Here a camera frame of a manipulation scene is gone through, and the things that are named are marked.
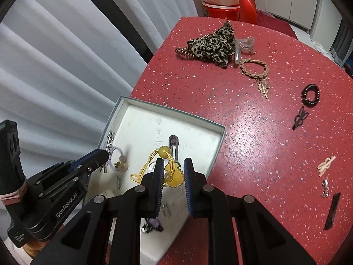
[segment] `red chair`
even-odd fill
[[[255,0],[239,0],[239,21],[259,25],[298,39],[289,23],[257,11]]]

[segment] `pink hair tie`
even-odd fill
[[[13,193],[0,195],[0,200],[2,201],[3,205],[11,205],[15,203],[19,203],[22,201],[23,196],[27,191],[27,179],[25,178],[22,186]]]

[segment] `black spiral hair tie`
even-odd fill
[[[313,101],[310,101],[306,98],[306,95],[308,94],[309,91],[314,91],[315,93],[315,99]],[[303,105],[312,108],[317,105],[320,99],[320,91],[319,88],[317,87],[316,84],[309,84],[307,85],[304,90],[301,92],[301,98],[302,98],[302,103]]]

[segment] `speckled red tabletop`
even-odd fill
[[[235,21],[231,23],[238,38],[255,37],[252,58],[269,66],[268,100],[232,63],[224,70],[176,58],[176,47],[185,47],[188,40],[211,33],[224,22],[183,17],[131,96],[223,124],[227,134],[208,183],[229,195],[255,196],[318,265],[327,264],[353,224],[353,80],[305,44]],[[262,71],[260,66],[246,65]],[[310,115],[293,131],[301,91],[311,83],[320,89],[320,102],[306,108]],[[332,155],[336,160],[319,177],[317,166]],[[321,196],[324,177],[329,179],[329,198]],[[336,192],[342,195],[334,225],[323,231]],[[206,265],[207,236],[206,220],[189,219],[160,264]]]

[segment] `white box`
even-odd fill
[[[127,154],[129,168],[126,172],[113,171],[109,167],[107,173],[96,170],[89,179],[84,203],[98,194],[109,198],[136,186],[137,183],[130,179],[130,174],[139,173],[153,150],[163,145],[168,146],[168,138],[172,134],[179,138],[181,167],[183,168],[184,159],[191,157],[195,171],[208,177],[225,135],[225,127],[220,124],[180,110],[127,97],[121,97],[117,101],[98,148],[105,149],[109,131],[115,133],[113,145]],[[113,166],[119,156],[120,153],[114,151]],[[164,231],[141,233],[141,265],[157,264],[188,218],[184,184],[177,188],[164,187],[162,204],[165,202],[168,203],[172,216],[165,218],[161,210],[158,218]]]

